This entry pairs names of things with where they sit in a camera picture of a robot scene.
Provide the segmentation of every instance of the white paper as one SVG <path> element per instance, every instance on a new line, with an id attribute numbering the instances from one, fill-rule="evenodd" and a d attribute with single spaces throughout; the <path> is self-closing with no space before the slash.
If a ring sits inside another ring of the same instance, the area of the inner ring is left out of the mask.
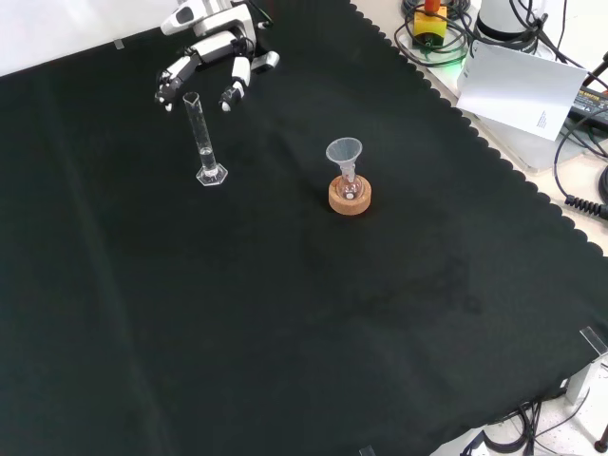
<path id="1" fill-rule="evenodd" d="M 505 47 L 472 45 L 457 107 L 554 141 L 586 71 Z"/>

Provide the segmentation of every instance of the black tablecloth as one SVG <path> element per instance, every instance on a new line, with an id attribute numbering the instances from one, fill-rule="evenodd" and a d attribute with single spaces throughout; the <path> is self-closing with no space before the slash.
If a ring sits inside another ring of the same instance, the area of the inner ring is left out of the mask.
<path id="1" fill-rule="evenodd" d="M 218 188 L 153 104 L 189 32 L 0 82 L 3 455 L 422 456 L 593 358 L 599 248 L 348 2 L 274 14 L 238 109 L 229 62 L 191 84 Z M 344 136 L 358 218 L 327 203 Z"/>

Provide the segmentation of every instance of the robotic hand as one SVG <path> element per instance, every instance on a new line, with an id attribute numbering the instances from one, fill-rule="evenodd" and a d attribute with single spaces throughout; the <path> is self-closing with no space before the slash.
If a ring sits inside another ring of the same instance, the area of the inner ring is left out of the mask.
<path id="1" fill-rule="evenodd" d="M 248 5 L 263 21 L 254 24 Z M 161 25 L 165 35 L 192 29 L 202 38 L 188 47 L 172 66 L 161 73 L 156 101 L 171 111 L 181 87 L 198 68 L 235 56 L 232 85 L 219 98 L 224 112 L 231 111 L 245 96 L 251 73 L 262 73 L 278 65 L 276 52 L 266 50 L 257 39 L 257 30 L 267 29 L 272 19 L 252 0 L 185 0 Z"/>

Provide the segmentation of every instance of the table leg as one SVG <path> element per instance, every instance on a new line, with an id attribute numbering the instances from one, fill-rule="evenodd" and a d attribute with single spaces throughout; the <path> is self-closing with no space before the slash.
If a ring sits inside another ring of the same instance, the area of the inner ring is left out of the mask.
<path id="1" fill-rule="evenodd" d="M 605 453 L 608 450 L 608 426 L 604 430 L 604 435 L 596 442 L 596 450 L 600 453 Z"/>

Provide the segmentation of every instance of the funnel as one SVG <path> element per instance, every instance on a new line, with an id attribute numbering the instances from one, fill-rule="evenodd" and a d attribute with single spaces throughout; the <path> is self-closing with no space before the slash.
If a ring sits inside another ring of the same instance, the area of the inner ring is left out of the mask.
<path id="1" fill-rule="evenodd" d="M 186 106 L 186 112 L 192 125 L 192 133 L 197 142 L 200 163 L 202 164 L 197 174 L 197 179 L 205 186 L 220 185 L 226 179 L 228 171 L 216 162 L 216 156 L 213 153 L 211 139 L 209 138 L 207 122 L 200 106 L 199 94 L 197 92 L 186 93 L 183 96 L 183 103 Z"/>
<path id="2" fill-rule="evenodd" d="M 340 166 L 342 178 L 336 192 L 345 200 L 356 200 L 363 194 L 363 182 L 354 174 L 354 163 L 363 151 L 363 144 L 355 138 L 341 138 L 332 142 L 326 151 L 327 158 Z"/>

